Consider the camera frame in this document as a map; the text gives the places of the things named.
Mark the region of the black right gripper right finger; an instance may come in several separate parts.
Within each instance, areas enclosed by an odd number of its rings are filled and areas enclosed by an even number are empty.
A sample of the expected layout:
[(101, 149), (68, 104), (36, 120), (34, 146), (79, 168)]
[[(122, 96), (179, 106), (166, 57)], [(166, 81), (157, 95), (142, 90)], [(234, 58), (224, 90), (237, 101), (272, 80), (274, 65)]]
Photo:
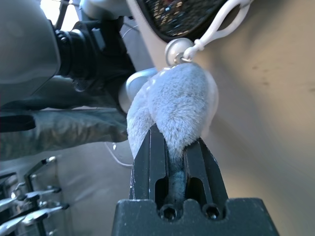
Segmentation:
[(219, 165), (199, 138), (184, 149), (185, 198), (196, 200), (206, 213), (223, 214), (228, 199)]

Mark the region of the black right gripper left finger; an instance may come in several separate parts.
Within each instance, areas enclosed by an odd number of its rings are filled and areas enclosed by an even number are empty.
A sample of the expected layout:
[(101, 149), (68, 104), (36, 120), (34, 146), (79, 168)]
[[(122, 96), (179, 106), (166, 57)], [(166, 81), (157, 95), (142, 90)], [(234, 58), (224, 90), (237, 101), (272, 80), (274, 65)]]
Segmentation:
[(168, 214), (170, 204), (168, 149), (156, 124), (145, 135), (134, 160), (130, 178), (130, 200), (152, 200), (159, 214)]

